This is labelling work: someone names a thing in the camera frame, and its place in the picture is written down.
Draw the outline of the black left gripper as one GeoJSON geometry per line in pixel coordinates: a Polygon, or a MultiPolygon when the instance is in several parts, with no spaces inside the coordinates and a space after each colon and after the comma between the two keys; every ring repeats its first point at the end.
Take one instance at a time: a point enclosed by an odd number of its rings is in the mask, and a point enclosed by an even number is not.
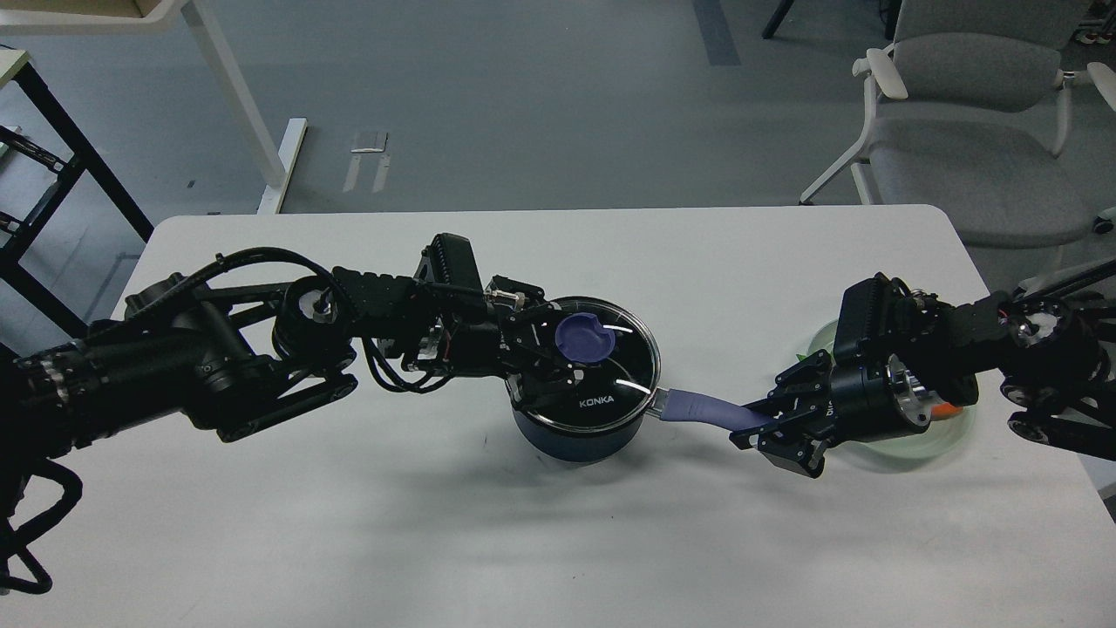
{"type": "Polygon", "coordinates": [[[581,385],[583,363],[543,360],[541,349],[554,350],[555,327],[568,317],[558,303],[538,297],[512,303],[439,297],[436,305],[443,335],[433,359],[435,377],[506,379],[514,410],[541,410],[581,385]]]}

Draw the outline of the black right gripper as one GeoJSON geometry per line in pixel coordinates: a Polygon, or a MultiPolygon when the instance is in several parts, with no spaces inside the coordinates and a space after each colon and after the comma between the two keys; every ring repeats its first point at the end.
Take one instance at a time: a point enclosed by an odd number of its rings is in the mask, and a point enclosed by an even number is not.
{"type": "Polygon", "coordinates": [[[764,398],[745,403],[752,413],[743,426],[730,429],[730,442],[738,450],[758,450],[776,468],[816,480],[824,473],[828,445],[929,432],[929,398],[931,394],[894,352],[845,361],[833,352],[812,352],[779,373],[764,398]],[[814,434],[798,421],[762,414],[797,410],[824,410],[814,434]]]}

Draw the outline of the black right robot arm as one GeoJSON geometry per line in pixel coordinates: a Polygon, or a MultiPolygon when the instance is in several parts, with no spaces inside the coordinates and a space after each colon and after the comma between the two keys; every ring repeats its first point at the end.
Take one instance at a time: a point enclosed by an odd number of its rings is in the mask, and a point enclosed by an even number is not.
{"type": "Polygon", "coordinates": [[[994,291],[971,305],[949,305],[896,277],[854,283],[841,294],[833,350],[779,373],[773,389],[748,405],[758,424],[733,427],[729,438],[816,479],[826,450],[925,433],[933,406],[975,405],[977,374],[1000,371],[1017,436],[1112,460],[1113,305],[1069,297],[1097,279],[1084,271],[1031,294],[994,291]]]}

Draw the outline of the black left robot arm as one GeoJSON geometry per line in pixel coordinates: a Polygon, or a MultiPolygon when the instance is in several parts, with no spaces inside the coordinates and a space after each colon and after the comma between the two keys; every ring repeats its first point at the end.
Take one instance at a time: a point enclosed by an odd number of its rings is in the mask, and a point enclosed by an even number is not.
{"type": "Polygon", "coordinates": [[[3,349],[3,593],[44,595],[31,544],[71,513],[81,480],[58,460],[96,439],[183,413],[243,439],[355,389],[360,352],[392,393],[455,378],[513,385],[514,408],[581,389],[602,350],[575,339],[571,311],[531,283],[482,283],[464,236],[439,234],[414,276],[327,270],[294,251],[217,257],[132,294],[122,319],[31,355],[3,349]]]}

